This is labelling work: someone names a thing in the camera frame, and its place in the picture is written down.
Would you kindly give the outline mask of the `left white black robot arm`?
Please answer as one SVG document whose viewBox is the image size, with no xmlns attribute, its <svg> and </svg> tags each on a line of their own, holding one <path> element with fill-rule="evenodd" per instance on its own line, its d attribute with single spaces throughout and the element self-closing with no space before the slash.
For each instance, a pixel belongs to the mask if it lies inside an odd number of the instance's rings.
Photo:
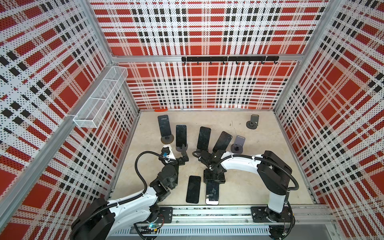
<svg viewBox="0 0 384 240">
<path fill-rule="evenodd" d="M 154 155 L 163 163 L 157 177 L 147 184 L 139 172 L 138 163 L 144 155 Z M 179 167 L 189 161 L 187 147 L 182 146 L 181 157 L 176 158 L 172 147 L 165 145 L 161 153 L 144 151 L 135 160 L 135 172 L 144 189 L 124 198 L 106 201 L 94 200 L 71 225 L 71 240 L 105 240 L 111 234 L 137 223 L 155 222 L 159 216 L 158 203 L 167 198 L 178 185 Z"/>
</svg>

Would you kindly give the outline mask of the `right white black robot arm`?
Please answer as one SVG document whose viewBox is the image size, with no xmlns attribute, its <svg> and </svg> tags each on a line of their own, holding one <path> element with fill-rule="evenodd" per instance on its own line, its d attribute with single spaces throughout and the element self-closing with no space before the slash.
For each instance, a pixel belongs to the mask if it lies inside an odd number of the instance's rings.
<svg viewBox="0 0 384 240">
<path fill-rule="evenodd" d="M 299 189 L 298 181 L 292 175 L 292 168 L 271 151 L 262 155 L 243 155 L 218 150 L 214 153 L 197 150 L 193 152 L 204 170 L 204 183 L 207 185 L 207 203 L 219 202 L 220 185 L 226 182 L 228 170 L 239 170 L 260 176 L 270 191 L 269 202 L 261 219 L 272 223 L 283 220 L 283 210 L 288 203 L 289 192 Z"/>
</svg>

